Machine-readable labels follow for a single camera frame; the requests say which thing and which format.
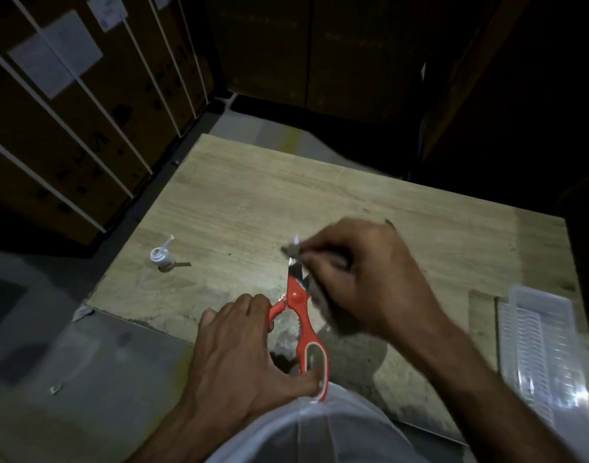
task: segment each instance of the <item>person's left hand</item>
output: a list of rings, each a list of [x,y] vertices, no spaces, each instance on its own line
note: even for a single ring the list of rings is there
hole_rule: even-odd
[[[313,372],[291,377],[267,349],[271,303],[240,296],[202,314],[181,400],[131,461],[198,461],[254,419],[300,396],[318,393]]]

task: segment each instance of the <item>white nozzle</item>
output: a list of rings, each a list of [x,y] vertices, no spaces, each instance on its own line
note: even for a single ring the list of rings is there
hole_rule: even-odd
[[[161,247],[159,247],[159,251],[157,252],[156,256],[161,256],[161,254],[163,254],[163,251],[166,249],[166,247],[168,246],[168,244],[173,241],[175,239],[174,235],[170,234],[170,237],[168,237],[168,240],[166,241],[166,243],[164,245],[162,245]]]

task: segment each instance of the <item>hand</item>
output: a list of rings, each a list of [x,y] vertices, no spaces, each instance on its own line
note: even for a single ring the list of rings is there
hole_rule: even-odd
[[[349,271],[325,250],[347,249]],[[393,225],[342,219],[300,244],[301,261],[337,305],[405,355],[422,330],[448,318]]]
[[[271,303],[249,294],[200,319],[181,400],[132,461],[198,461],[259,416],[300,396],[318,393],[310,371],[281,372],[267,349]]]

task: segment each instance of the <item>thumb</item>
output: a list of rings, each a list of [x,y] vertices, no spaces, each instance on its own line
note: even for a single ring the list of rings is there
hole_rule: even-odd
[[[331,263],[331,258],[322,255],[321,252],[302,253],[300,260],[337,305],[345,308],[352,301],[355,295],[353,274],[336,268]]]
[[[320,377],[314,370],[291,377],[284,377],[287,383],[288,396],[298,398],[300,396],[316,396],[320,389]]]

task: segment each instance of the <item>person's right hand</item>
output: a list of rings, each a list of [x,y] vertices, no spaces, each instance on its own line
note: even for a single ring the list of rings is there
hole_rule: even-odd
[[[350,271],[323,254],[336,248],[352,254]],[[406,243],[389,223],[342,219],[301,242],[300,253],[338,306],[406,355],[419,338],[429,337],[425,330],[447,320]]]

